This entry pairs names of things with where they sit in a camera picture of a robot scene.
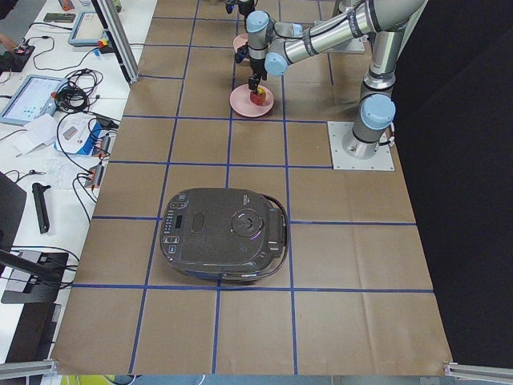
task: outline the black monitor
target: black monitor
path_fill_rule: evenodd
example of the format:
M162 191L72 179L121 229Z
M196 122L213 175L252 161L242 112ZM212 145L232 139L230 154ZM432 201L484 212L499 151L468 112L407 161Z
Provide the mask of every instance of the black monitor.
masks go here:
M10 253L25 209L26 192L0 172L0 274L13 268L3 303L53 302L57 298L67 253Z

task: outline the monitor stand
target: monitor stand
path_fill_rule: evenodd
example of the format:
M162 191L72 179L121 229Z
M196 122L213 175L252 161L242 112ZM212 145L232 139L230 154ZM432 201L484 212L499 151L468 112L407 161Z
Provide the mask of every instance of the monitor stand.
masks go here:
M24 250L23 257L44 269L58 273L59 280L55 279L51 283L44 284L34 275L13 269L10 278L24 282L8 281L2 296L2 303L54 302L63 281L68 253L40 253Z

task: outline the person's arm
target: person's arm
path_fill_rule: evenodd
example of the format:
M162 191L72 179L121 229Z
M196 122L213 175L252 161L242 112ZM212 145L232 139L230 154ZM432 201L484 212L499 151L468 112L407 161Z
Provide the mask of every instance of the person's arm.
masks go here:
M0 43L9 51L12 51L18 44L9 36L0 34Z

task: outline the black tool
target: black tool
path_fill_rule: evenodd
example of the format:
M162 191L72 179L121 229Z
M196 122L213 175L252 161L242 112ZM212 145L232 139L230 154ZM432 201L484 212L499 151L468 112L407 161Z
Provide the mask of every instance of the black tool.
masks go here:
M35 211L38 214L39 232L41 234L48 233L50 229L50 221L48 220L48 212L46 210L46 202L44 192L51 186L43 186L40 183L32 184L32 193L34 194Z

